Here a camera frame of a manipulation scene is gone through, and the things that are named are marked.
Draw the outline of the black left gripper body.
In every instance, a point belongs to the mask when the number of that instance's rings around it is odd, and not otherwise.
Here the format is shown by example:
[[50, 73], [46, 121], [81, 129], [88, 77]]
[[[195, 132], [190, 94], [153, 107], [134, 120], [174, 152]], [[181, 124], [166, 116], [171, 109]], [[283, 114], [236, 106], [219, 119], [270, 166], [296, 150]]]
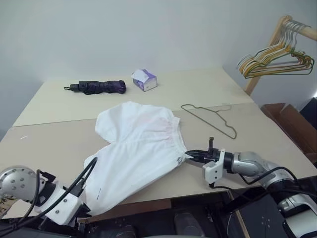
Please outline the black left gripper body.
[[91, 217], [92, 215], [89, 214], [90, 212], [91, 212], [90, 208], [85, 203], [80, 205], [80, 207], [75, 212], [74, 216], [72, 217], [72, 219], [70, 221], [70, 226], [75, 227], [78, 219], [84, 219], [84, 218]]

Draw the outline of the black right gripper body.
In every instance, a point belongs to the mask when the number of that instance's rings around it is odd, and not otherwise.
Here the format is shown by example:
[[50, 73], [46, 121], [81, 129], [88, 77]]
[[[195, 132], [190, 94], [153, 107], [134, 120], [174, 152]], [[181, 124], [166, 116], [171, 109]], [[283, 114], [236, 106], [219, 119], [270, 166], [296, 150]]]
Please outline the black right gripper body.
[[209, 162], [217, 162], [220, 158], [220, 150], [213, 147], [213, 141], [214, 141], [214, 138], [210, 137], [209, 147], [207, 152], [204, 155], [204, 161], [203, 161], [204, 164]]

